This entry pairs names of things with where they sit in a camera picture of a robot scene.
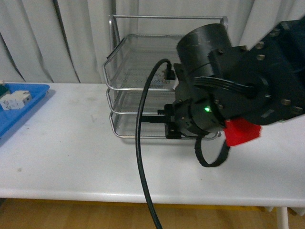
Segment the wooden floor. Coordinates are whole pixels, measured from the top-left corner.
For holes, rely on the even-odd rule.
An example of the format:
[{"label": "wooden floor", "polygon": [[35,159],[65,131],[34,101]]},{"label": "wooden floor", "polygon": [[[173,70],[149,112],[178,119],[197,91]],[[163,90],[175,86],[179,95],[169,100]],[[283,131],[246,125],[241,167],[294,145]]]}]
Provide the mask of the wooden floor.
[{"label": "wooden floor", "polygon": [[[165,229],[276,229],[276,212],[259,207],[157,205]],[[305,216],[289,211],[290,229]],[[0,229],[153,229],[145,204],[8,199]]]}]

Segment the blue tray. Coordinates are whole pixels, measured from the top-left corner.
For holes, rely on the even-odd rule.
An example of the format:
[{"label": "blue tray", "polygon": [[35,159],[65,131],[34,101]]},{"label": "blue tray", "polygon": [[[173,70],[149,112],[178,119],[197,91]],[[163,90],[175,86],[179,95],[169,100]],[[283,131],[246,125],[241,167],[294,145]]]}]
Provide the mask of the blue tray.
[{"label": "blue tray", "polygon": [[6,83],[5,87],[7,87],[11,93],[19,90],[29,91],[32,100],[20,110],[4,111],[0,105],[0,138],[33,106],[35,106],[46,95],[46,92],[50,88],[50,86],[46,84],[28,83]]}]

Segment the black strap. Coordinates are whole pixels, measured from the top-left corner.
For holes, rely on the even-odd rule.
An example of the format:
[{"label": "black strap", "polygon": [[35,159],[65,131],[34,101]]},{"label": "black strap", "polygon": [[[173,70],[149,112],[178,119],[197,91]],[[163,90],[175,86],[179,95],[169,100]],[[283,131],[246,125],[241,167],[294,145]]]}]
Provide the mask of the black strap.
[{"label": "black strap", "polygon": [[229,150],[230,150],[230,147],[227,145],[227,143],[224,141],[223,147],[218,155],[218,158],[213,163],[209,164],[206,162],[205,158],[202,155],[202,150],[201,150],[202,138],[203,136],[198,136],[195,143],[195,153],[199,163],[203,167],[217,167],[221,165],[223,162],[225,162],[225,160],[228,158]]}]

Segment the red block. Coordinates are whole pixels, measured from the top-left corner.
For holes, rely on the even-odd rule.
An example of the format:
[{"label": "red block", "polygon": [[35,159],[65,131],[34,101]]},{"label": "red block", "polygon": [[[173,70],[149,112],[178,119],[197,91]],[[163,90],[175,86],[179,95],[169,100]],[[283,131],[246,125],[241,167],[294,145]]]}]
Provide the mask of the red block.
[{"label": "red block", "polygon": [[260,125],[255,125],[243,118],[225,121],[224,133],[228,146],[236,146],[260,136]]}]

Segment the wire mesh basket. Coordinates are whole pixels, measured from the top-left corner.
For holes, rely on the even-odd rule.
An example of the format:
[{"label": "wire mesh basket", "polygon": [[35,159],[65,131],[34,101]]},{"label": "wire mesh basket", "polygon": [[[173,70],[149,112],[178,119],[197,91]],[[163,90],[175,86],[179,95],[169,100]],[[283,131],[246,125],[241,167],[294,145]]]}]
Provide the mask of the wire mesh basket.
[{"label": "wire mesh basket", "polygon": [[[114,134],[119,138],[135,138],[137,114],[110,113],[109,120]],[[203,140],[214,140],[221,136],[220,132],[208,134]],[[165,127],[162,123],[142,123],[141,138],[165,138]]]},{"label": "wire mesh basket", "polygon": [[[176,45],[182,36],[128,35],[104,65],[106,84],[112,90],[142,90],[146,79],[160,59],[179,62]],[[150,90],[170,91],[174,81],[165,80],[165,69],[155,74]]]},{"label": "wire mesh basket", "polygon": [[[142,91],[115,91],[106,92],[109,107],[116,114],[137,114]],[[174,91],[149,91],[146,97],[144,115],[155,115],[165,104],[172,104],[175,100]]]},{"label": "wire mesh basket", "polygon": [[[220,20],[227,28],[226,17],[176,17],[112,15],[109,20],[112,53],[103,65],[108,86],[106,96],[111,109],[110,123],[116,136],[134,138],[136,114],[146,80],[154,65],[163,58],[179,63],[176,46],[182,35],[130,34],[120,40],[117,18],[145,19],[203,19]],[[158,109],[175,101],[175,80],[164,79],[166,65],[155,74],[146,98],[144,115],[157,115]],[[164,124],[143,123],[141,137],[165,138]],[[211,134],[206,140],[214,139]]]}]

